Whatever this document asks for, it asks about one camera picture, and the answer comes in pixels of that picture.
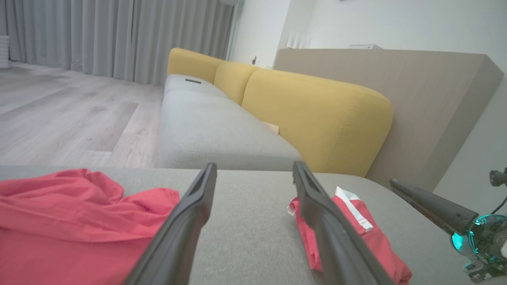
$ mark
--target gray seat cushion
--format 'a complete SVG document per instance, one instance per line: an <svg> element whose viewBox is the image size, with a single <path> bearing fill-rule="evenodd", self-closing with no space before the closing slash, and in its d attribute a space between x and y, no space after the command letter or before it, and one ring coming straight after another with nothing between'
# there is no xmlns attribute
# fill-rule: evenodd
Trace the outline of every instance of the gray seat cushion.
<svg viewBox="0 0 507 285"><path fill-rule="evenodd" d="M161 110L160 167L291 170L298 151L213 85L169 76ZM181 84L192 84L185 88Z"/></svg>
<svg viewBox="0 0 507 285"><path fill-rule="evenodd" d="M0 180L35 177L67 167L0 166ZM180 197L198 170L92 168L103 171L131 195L155 187L178 189ZM329 195L336 186L366 203L394 251L414 273L410 285L473 283L468 263L444 231L407 202L365 178L316 173ZM294 216L285 208L296 197L291 172L219 170L209 221L199 235L189 284L325 284L308 265ZM498 279L488 285L505 285Z"/></svg>

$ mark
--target wooden floor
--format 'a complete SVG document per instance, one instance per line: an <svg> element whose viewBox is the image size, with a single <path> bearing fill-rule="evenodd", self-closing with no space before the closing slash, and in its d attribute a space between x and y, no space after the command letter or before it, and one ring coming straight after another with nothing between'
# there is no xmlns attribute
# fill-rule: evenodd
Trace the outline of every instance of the wooden floor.
<svg viewBox="0 0 507 285"><path fill-rule="evenodd" d="M0 69L0 165L156 166L161 87L11 66Z"/></svg>

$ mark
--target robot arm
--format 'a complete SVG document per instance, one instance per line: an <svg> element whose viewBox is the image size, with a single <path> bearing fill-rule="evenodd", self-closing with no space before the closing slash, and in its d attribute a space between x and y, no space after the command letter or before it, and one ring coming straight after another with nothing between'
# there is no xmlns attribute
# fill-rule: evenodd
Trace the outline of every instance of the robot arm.
<svg viewBox="0 0 507 285"><path fill-rule="evenodd" d="M301 213L314 229L327 284L390 285L391 278L304 162L294 163ZM201 170L130 272L125 285L187 284L213 203L216 165Z"/></svg>
<svg viewBox="0 0 507 285"><path fill-rule="evenodd" d="M507 276L506 216L491 214L477 218L476 212L421 188L404 185L396 179L391 179L389 184L394 193L450 236L454 248L470 260L463 270L472 282L480 284Z"/></svg>

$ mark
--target red cloth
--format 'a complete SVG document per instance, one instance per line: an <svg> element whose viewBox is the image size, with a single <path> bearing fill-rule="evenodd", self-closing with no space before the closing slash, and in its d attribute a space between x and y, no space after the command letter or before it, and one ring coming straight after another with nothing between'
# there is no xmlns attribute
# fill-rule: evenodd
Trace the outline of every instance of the red cloth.
<svg viewBox="0 0 507 285"><path fill-rule="evenodd" d="M0 284L121 284L179 202L101 172L0 182Z"/></svg>
<svg viewBox="0 0 507 285"><path fill-rule="evenodd" d="M373 217L370 211L366 208L365 203L358 199L350 200L360 214L373 226L373 228L368 232L358 223L357 219L350 212L349 208L341 198L334 196L332 200L338 208L340 208L358 234L363 238L394 283L400 285L408 284L410 278L412 277L412 272L403 260L401 260L401 258L399 258L398 255L396 255L396 253L391 249L389 240L373 220ZM322 272L322 263L320 262L315 232L305 223L304 218L300 215L300 204L298 198L294 198L289 207L295 211L296 222L305 245L305 251L310 268Z"/></svg>

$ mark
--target yellow sofa cushion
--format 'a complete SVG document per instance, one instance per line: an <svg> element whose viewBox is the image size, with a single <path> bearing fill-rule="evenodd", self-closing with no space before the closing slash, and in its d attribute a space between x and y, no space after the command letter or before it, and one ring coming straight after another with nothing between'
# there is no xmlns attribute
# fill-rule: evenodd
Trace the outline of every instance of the yellow sofa cushion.
<svg viewBox="0 0 507 285"><path fill-rule="evenodd" d="M390 102L376 91L270 69L251 75L242 106L279 126L314 172L365 176L392 122Z"/></svg>
<svg viewBox="0 0 507 285"><path fill-rule="evenodd" d="M256 70L259 68L254 65L224 61L216 69L214 84L236 104L241 105L246 83Z"/></svg>
<svg viewBox="0 0 507 285"><path fill-rule="evenodd" d="M215 81L216 68L222 62L224 60L189 50L173 48L169 52L167 75L188 75L213 83Z"/></svg>

